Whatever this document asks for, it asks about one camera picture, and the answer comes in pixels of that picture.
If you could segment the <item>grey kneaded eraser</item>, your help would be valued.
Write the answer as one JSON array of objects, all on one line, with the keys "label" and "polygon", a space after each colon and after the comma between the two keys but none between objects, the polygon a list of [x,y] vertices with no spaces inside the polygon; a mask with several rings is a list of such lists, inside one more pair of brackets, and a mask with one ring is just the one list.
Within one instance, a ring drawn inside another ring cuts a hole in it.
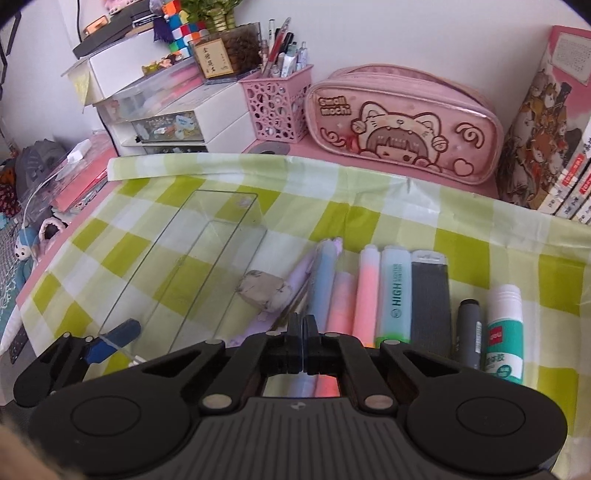
[{"label": "grey kneaded eraser", "polygon": [[243,275],[236,293],[247,304],[259,311],[274,313],[283,310],[290,300],[293,288],[283,278],[260,270],[250,270]]}]

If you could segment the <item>pink orange tall highlighter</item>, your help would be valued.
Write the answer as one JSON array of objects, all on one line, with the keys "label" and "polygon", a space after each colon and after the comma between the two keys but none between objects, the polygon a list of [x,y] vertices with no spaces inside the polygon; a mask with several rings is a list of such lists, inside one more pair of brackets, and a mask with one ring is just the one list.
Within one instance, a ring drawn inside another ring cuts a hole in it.
[{"label": "pink orange tall highlighter", "polygon": [[367,245],[360,252],[353,336],[363,346],[373,347],[377,324],[381,254],[377,246]]}]

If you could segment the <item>black marker pen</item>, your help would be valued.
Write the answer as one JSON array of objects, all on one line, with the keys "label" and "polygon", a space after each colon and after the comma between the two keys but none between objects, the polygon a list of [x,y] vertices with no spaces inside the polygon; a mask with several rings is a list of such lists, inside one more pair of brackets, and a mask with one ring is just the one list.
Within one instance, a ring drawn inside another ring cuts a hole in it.
[{"label": "black marker pen", "polygon": [[483,353],[483,320],[477,300],[465,299],[460,303],[456,327],[456,360],[466,367],[480,370]]}]

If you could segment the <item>grey pencil lead case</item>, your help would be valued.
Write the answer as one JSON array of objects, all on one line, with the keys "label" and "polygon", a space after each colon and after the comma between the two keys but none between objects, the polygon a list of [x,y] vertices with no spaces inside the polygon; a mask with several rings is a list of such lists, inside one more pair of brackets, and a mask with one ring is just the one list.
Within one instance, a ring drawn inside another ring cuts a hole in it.
[{"label": "grey pencil lead case", "polygon": [[436,251],[416,250],[411,260],[411,344],[450,358],[453,335],[447,257]]}]

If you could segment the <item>green cap highlighter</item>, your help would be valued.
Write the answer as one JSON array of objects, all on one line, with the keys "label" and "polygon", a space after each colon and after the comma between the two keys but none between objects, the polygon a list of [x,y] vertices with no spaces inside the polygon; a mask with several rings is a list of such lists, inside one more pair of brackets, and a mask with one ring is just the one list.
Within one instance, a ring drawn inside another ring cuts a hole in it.
[{"label": "green cap highlighter", "polygon": [[385,340],[409,343],[412,332],[412,259],[398,246],[382,251],[376,344]]}]

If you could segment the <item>purple cartoon pen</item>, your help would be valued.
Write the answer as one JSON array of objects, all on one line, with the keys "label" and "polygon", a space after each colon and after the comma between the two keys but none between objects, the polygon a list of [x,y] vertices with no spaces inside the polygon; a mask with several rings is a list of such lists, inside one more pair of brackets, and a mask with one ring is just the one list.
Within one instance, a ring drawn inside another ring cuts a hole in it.
[{"label": "purple cartoon pen", "polygon": [[295,299],[297,299],[297,294],[301,293],[305,283],[308,281],[308,279],[310,279],[312,264],[314,264],[317,250],[318,247],[314,247],[308,251],[308,253],[305,254],[303,258],[301,258],[300,262],[297,263],[297,266],[294,267],[293,271],[288,274],[287,278],[283,279],[290,284],[291,288],[293,288],[291,298],[287,301],[286,305],[284,305],[283,310],[274,313],[259,311],[259,313],[253,317],[252,321],[247,324],[245,330],[243,330],[242,333],[236,334],[235,336],[231,337],[228,342],[226,342],[228,346],[236,347],[242,344],[243,340],[245,340],[247,336],[266,332],[273,327],[276,321],[280,319],[280,315],[283,314],[283,312],[288,307],[290,307]]}]

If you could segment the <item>clear acrylic organizer box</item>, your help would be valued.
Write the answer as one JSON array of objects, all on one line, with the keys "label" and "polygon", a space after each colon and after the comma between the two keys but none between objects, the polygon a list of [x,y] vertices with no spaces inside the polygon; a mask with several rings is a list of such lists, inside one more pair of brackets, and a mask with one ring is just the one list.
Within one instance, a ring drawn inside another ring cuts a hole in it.
[{"label": "clear acrylic organizer box", "polygon": [[192,192],[141,256],[98,336],[137,320],[140,335],[116,352],[136,363],[211,340],[266,232],[255,193]]}]

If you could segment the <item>pink folder stack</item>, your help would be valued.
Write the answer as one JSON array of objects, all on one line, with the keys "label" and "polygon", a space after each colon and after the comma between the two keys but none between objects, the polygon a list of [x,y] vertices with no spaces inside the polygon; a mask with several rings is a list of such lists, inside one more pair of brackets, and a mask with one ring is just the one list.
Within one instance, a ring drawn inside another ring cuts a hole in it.
[{"label": "pink folder stack", "polygon": [[91,147],[73,171],[54,184],[50,205],[65,212],[75,206],[86,194],[106,178],[106,169],[117,152],[105,132],[90,137]]}]

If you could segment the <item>black flat box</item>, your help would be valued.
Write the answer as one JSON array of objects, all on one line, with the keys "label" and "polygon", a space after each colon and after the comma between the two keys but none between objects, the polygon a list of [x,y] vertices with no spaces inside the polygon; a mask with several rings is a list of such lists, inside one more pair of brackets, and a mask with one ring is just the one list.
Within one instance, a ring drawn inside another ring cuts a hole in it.
[{"label": "black flat box", "polygon": [[80,28],[81,2],[77,2],[79,44],[73,48],[77,59],[106,48],[155,18],[148,0],[103,1],[102,4],[106,13]]}]

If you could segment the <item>wooden framed calligraphy sign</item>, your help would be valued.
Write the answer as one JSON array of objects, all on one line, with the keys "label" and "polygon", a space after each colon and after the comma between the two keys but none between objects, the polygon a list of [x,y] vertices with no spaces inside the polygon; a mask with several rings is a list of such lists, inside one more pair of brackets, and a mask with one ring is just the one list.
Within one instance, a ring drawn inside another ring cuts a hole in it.
[{"label": "wooden framed calligraphy sign", "polygon": [[193,44],[192,51],[206,79],[221,78],[235,73],[221,38]]}]

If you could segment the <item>pink perforated pen holder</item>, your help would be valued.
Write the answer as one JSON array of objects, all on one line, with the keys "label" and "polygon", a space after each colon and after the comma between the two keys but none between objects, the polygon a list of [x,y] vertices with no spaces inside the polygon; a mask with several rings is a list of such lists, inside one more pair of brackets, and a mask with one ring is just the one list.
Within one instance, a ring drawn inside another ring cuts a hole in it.
[{"label": "pink perforated pen holder", "polygon": [[297,143],[308,134],[304,105],[311,70],[308,65],[286,78],[261,78],[256,72],[239,81],[256,140]]}]

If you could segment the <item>pink orange short highlighter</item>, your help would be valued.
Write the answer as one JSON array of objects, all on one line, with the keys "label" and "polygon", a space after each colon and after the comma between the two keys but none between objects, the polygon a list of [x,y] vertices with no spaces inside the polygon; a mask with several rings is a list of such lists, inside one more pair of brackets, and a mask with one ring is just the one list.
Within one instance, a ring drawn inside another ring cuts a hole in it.
[{"label": "pink orange short highlighter", "polygon": [[[335,273],[332,287],[329,317],[324,333],[339,333],[349,335],[353,332],[353,315],[356,304],[356,277],[345,271]],[[315,386],[315,397],[339,397],[337,379],[332,376],[321,375]]]}]

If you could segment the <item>blue pastel highlighter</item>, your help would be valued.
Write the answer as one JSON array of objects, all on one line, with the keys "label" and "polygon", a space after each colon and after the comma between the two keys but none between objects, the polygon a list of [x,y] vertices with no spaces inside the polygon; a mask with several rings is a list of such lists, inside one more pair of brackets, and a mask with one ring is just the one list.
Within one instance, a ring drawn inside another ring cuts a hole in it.
[{"label": "blue pastel highlighter", "polygon": [[[331,304],[332,285],[335,278],[335,264],[337,264],[339,248],[331,239],[318,243],[315,261],[312,264],[310,285],[308,285],[308,300],[304,315],[315,318],[318,333],[325,330]],[[290,396],[308,398],[314,395],[317,378],[307,373],[298,374],[290,385]]]}]

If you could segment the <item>white green glue stick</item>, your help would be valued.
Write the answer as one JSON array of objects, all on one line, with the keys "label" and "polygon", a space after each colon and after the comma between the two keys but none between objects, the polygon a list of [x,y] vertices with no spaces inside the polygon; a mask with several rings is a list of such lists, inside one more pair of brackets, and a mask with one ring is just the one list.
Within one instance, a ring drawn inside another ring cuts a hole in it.
[{"label": "white green glue stick", "polygon": [[492,288],[487,302],[484,369],[497,378],[523,383],[524,325],[521,290],[512,284]]}]

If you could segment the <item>clear plastic storage drawer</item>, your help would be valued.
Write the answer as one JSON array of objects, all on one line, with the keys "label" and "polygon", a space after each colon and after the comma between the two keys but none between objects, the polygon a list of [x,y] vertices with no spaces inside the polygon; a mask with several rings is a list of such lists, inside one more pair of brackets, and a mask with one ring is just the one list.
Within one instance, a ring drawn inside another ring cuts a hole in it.
[{"label": "clear plastic storage drawer", "polygon": [[192,58],[145,76],[95,105],[105,123],[130,122],[154,116],[204,83]]}]

